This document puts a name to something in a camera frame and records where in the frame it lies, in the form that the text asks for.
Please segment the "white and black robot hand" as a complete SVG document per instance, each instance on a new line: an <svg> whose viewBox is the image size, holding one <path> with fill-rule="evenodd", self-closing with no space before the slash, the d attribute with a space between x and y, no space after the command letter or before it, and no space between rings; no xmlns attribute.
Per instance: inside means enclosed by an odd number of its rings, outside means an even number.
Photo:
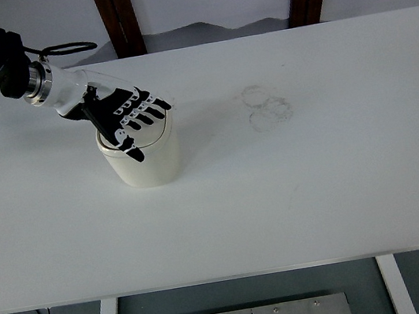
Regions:
<svg viewBox="0 0 419 314"><path fill-rule="evenodd" d="M68 120L89 120L117 150L138 162L145 155L135 137L166 118L171 105L126 80L90 70L66 71L43 67L38 103Z"/></svg>

